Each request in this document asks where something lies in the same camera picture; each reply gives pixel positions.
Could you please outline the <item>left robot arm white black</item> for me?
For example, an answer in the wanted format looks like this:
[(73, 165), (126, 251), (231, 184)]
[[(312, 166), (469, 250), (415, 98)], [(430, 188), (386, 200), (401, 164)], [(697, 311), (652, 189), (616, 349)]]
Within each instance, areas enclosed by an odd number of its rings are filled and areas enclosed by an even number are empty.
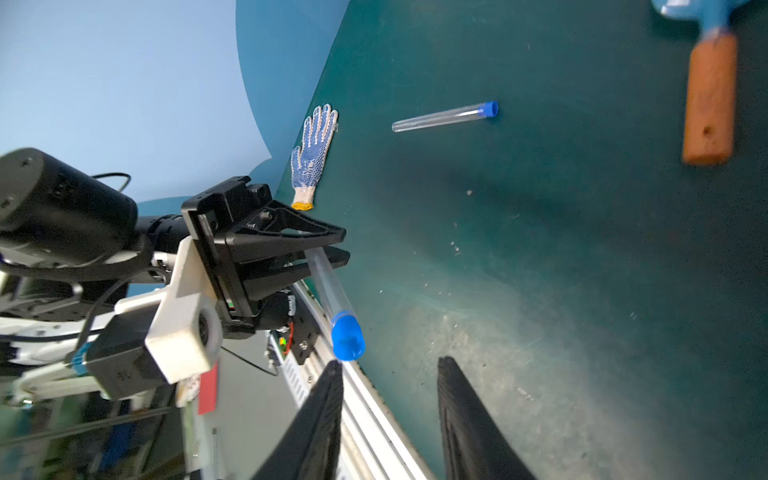
[(23, 373), (10, 402), (124, 400), (211, 371), (226, 339), (290, 327), (293, 285), (349, 261), (344, 229), (234, 177), (144, 217), (34, 148), (1, 159), (1, 317)]

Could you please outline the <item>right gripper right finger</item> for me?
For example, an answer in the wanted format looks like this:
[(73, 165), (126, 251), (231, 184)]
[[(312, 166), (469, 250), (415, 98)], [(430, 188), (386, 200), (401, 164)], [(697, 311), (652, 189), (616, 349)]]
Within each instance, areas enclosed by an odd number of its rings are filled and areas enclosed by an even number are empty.
[(448, 479), (532, 479), (454, 358), (438, 361), (438, 410)]

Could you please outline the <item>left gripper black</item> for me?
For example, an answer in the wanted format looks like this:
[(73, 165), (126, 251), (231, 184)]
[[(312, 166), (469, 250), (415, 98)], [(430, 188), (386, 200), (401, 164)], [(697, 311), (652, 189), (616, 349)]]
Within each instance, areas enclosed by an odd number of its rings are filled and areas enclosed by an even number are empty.
[(287, 329), (288, 287), (311, 275), (304, 250), (341, 243), (344, 228), (272, 199), (265, 184), (231, 177), (183, 202), (183, 219), (216, 295), (226, 339)]

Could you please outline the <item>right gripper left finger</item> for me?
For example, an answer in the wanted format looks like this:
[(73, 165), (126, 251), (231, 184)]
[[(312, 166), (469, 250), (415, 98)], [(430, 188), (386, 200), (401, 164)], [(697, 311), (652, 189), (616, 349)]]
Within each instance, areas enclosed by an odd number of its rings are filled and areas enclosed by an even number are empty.
[(341, 448), (342, 366), (328, 363), (255, 479), (334, 479)]

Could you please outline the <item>blue stopper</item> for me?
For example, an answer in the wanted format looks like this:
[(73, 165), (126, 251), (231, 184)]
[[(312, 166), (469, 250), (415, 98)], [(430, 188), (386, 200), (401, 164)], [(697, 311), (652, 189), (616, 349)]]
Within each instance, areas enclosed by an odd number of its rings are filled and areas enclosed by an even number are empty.
[(489, 101), (481, 105), (480, 115), (483, 118), (494, 118), (498, 115), (498, 111), (498, 103), (496, 101)]
[(356, 315), (349, 310), (336, 314), (331, 321), (334, 355), (338, 360), (356, 361), (363, 356), (366, 343)]

